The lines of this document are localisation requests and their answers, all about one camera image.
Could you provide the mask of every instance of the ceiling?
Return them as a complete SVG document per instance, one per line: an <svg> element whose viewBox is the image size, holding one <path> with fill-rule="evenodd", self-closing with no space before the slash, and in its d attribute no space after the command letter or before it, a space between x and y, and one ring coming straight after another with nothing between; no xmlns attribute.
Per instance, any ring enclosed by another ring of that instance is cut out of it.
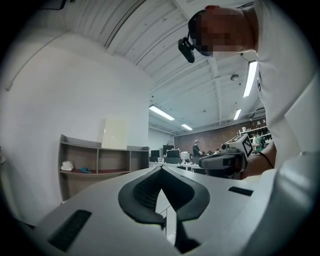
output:
<svg viewBox="0 0 320 256"><path fill-rule="evenodd" d="M255 84L243 98L248 61L253 52L216 58L194 51L190 64L177 42L188 34L188 20L207 5L239 7L243 0L67 0L62 10L39 10L29 22L37 28L72 31L100 42L111 55L121 55L153 80L150 105L175 119L149 111L149 127L172 135L221 128L244 122L263 106ZM239 75L231 81L232 74ZM234 121L235 112L242 109Z"/></svg>

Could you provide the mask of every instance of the white shirt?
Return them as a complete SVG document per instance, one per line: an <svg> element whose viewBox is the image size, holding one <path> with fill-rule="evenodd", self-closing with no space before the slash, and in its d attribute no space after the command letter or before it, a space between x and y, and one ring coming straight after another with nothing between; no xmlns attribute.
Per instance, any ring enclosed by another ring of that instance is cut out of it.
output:
<svg viewBox="0 0 320 256"><path fill-rule="evenodd" d="M257 57L260 99L277 153L275 168L301 149L285 113L311 82L318 70L315 54L295 23L269 0L256 0L259 39Z"/></svg>

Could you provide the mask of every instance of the white panel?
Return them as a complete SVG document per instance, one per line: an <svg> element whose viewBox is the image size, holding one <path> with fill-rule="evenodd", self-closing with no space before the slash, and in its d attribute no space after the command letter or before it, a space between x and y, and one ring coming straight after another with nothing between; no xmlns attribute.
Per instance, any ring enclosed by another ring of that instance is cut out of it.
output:
<svg viewBox="0 0 320 256"><path fill-rule="evenodd" d="M128 145L128 120L107 118L104 125L101 147L126 150Z"/></svg>
<svg viewBox="0 0 320 256"><path fill-rule="evenodd" d="M319 72L311 80L308 87L284 115L295 135L299 146L305 152L320 150L319 137Z"/></svg>

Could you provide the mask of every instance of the white wall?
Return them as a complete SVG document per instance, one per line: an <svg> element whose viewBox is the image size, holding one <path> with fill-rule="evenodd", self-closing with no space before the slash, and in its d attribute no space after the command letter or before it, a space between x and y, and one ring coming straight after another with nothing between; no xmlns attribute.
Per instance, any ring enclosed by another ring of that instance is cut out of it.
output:
<svg viewBox="0 0 320 256"><path fill-rule="evenodd" d="M21 51L12 50L12 68ZM128 145L148 146L151 84L134 64L71 33L41 49L10 91L1 84L0 145L10 168L17 217L37 225L60 204L61 134L101 142L105 118L118 116L128 120Z"/></svg>
<svg viewBox="0 0 320 256"><path fill-rule="evenodd" d="M149 129L148 141L150 150L160 150L161 156L164 145L167 145L167 143L174 144L174 137L161 131Z"/></svg>

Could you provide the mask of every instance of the brick wall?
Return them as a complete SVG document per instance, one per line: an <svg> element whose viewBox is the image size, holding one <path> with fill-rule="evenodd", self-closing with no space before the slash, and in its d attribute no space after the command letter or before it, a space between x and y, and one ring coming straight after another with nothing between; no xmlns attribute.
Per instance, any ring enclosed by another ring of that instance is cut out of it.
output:
<svg viewBox="0 0 320 256"><path fill-rule="evenodd" d="M231 140L233 137L237 136L237 132L239 130L242 131L242 127L246 127L254 129L256 128L257 121L260 121L261 126L263 125L262 119L254 120L253 126L250 124L250 122L244 122L240 124L236 124L233 126L228 126L225 128L215 129L215 130L208 130L198 133L192 133L188 135L182 135L182 136L175 136L174 137L174 148L180 149L181 152L187 151L190 153L193 153L192 146L195 144L195 140L199 140L199 148L201 151L208 152L211 150L212 152L216 149L221 149L221 145L229 140Z"/></svg>

